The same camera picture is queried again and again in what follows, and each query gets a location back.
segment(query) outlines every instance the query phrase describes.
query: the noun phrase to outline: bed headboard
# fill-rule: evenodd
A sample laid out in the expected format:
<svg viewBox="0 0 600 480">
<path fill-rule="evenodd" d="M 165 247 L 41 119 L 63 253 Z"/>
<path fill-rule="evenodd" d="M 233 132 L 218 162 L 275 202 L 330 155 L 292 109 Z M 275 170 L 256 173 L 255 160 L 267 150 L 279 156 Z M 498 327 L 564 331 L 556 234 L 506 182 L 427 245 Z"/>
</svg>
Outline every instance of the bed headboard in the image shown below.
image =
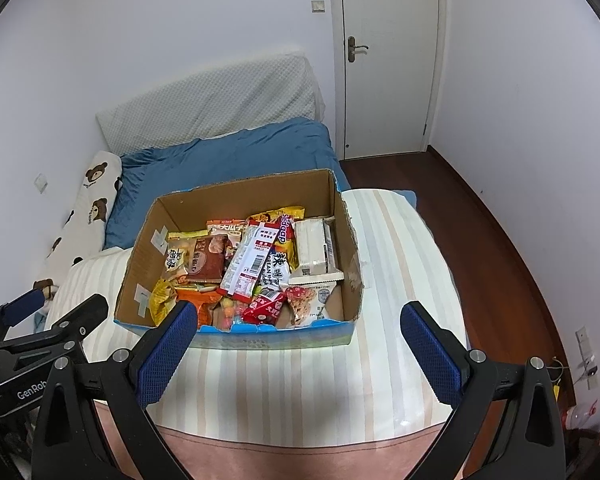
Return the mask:
<svg viewBox="0 0 600 480">
<path fill-rule="evenodd" d="M 124 155 L 323 112 L 309 61 L 290 52 L 191 74 L 96 117 L 110 150 Z"/>
</svg>

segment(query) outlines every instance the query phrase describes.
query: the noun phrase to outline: white wall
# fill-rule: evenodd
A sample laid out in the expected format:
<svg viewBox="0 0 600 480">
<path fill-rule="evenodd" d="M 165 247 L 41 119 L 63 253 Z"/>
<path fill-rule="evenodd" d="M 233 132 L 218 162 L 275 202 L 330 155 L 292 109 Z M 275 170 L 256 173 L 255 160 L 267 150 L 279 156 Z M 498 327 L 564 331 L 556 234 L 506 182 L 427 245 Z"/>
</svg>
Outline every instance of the white wall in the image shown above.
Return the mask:
<svg viewBox="0 0 600 480">
<path fill-rule="evenodd" d="M 600 21 L 585 0 L 448 9 L 432 145 L 518 248 L 570 364 L 586 325 L 600 366 Z"/>
<path fill-rule="evenodd" d="M 300 48 L 333 142 L 331 5 L 314 14 L 310 1 L 11 0 L 0 15 L 0 303 L 30 288 L 106 148 L 98 110 L 198 67 Z"/>
<path fill-rule="evenodd" d="M 311 0 L 71 0 L 74 48 L 94 110 L 197 67 L 300 48 L 307 54 L 335 134 L 331 2 Z"/>
<path fill-rule="evenodd" d="M 105 147 L 81 102 L 64 1 L 11 0 L 0 15 L 0 304 L 31 288 L 84 168 Z"/>
</svg>

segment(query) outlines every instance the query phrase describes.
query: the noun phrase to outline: blue bed sheet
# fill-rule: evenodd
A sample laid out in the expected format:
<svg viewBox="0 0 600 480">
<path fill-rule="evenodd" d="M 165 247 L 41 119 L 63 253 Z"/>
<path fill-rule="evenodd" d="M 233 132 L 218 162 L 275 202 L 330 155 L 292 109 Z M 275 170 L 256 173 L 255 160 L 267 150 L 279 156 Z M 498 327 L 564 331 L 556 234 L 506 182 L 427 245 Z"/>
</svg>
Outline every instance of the blue bed sheet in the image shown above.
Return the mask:
<svg viewBox="0 0 600 480">
<path fill-rule="evenodd" d="M 195 139 L 123 155 L 122 188 L 107 222 L 104 248 L 132 247 L 151 204 L 164 194 L 320 168 L 333 171 L 340 191 L 350 189 L 327 128 L 305 118 L 241 130 L 219 139 Z"/>
</svg>

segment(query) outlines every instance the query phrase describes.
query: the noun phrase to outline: striped blanket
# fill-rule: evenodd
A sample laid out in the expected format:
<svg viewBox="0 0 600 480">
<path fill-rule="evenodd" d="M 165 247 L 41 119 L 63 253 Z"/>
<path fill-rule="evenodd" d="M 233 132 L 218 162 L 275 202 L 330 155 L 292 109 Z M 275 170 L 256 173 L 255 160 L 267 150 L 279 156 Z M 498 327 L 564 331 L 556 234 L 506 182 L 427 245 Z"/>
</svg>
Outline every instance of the striped blanket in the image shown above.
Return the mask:
<svg viewBox="0 0 600 480">
<path fill-rule="evenodd" d="M 154 422 L 184 433 L 280 447 L 342 446 L 415 433 L 446 420 L 402 339 L 401 307 L 419 300 L 436 322 L 465 340 L 451 276 L 406 199 L 387 190 L 342 194 L 356 232 L 364 283 L 362 313 L 347 346 L 287 351 L 187 349 Z M 85 260 L 56 295 L 47 325 L 91 294 L 109 319 L 84 341 L 90 361 L 131 348 L 138 336 L 112 322 L 130 250 Z"/>
</svg>

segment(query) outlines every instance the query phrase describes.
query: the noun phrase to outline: door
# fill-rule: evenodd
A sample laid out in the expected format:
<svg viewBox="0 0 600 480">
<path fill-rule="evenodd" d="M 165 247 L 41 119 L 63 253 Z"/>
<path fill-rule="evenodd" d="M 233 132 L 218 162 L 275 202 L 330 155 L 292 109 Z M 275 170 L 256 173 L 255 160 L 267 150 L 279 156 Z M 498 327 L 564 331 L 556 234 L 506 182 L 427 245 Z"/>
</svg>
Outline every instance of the door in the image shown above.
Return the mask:
<svg viewBox="0 0 600 480">
<path fill-rule="evenodd" d="M 433 81 L 438 0 L 343 0 L 345 158 L 421 149 Z"/>
</svg>

